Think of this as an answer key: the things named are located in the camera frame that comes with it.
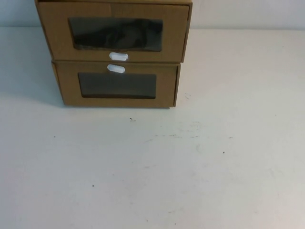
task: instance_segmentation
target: white table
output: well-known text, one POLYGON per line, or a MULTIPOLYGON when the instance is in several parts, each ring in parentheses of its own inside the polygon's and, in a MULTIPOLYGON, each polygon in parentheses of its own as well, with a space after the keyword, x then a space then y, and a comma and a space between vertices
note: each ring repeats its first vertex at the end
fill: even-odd
POLYGON ((0 51, 0 228, 305 228, 305 31, 192 30, 173 109, 65 107, 41 28, 0 51))

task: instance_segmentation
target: stacked boxes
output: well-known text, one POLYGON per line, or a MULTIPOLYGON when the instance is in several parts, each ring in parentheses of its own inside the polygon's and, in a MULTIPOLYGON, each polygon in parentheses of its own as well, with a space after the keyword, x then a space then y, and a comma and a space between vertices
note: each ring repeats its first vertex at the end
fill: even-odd
POLYGON ((66 105, 172 107, 191 0, 36 0, 66 105))

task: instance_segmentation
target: clear plastic window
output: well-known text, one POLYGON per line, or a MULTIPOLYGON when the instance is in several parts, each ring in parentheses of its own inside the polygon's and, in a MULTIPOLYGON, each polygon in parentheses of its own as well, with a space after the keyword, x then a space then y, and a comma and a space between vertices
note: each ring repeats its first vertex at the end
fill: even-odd
POLYGON ((79 73, 84 98, 155 99, 155 74, 79 73))
POLYGON ((162 50, 162 20, 69 18, 74 47, 81 50, 162 50))

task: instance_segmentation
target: white wall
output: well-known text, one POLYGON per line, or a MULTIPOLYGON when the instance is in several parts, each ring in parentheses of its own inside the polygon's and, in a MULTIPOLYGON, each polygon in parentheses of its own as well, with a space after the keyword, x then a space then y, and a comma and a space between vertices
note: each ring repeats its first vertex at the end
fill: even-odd
MULTIPOLYGON (((193 28, 305 29, 305 0, 193 0, 193 28)), ((38 26, 34 0, 0 0, 0 26, 38 26)))

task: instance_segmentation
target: drawer handle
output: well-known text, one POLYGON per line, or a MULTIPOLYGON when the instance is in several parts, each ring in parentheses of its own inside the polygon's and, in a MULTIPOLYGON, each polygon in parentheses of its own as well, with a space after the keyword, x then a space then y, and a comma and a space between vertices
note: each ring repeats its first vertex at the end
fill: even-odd
POLYGON ((124 53, 111 52, 109 54, 109 57, 113 61, 126 61, 126 60, 128 60, 128 54, 124 54, 124 53))
POLYGON ((114 64, 109 64, 107 66, 108 70, 114 73, 124 73, 125 72, 125 68, 122 66, 118 66, 118 65, 114 65, 114 64))

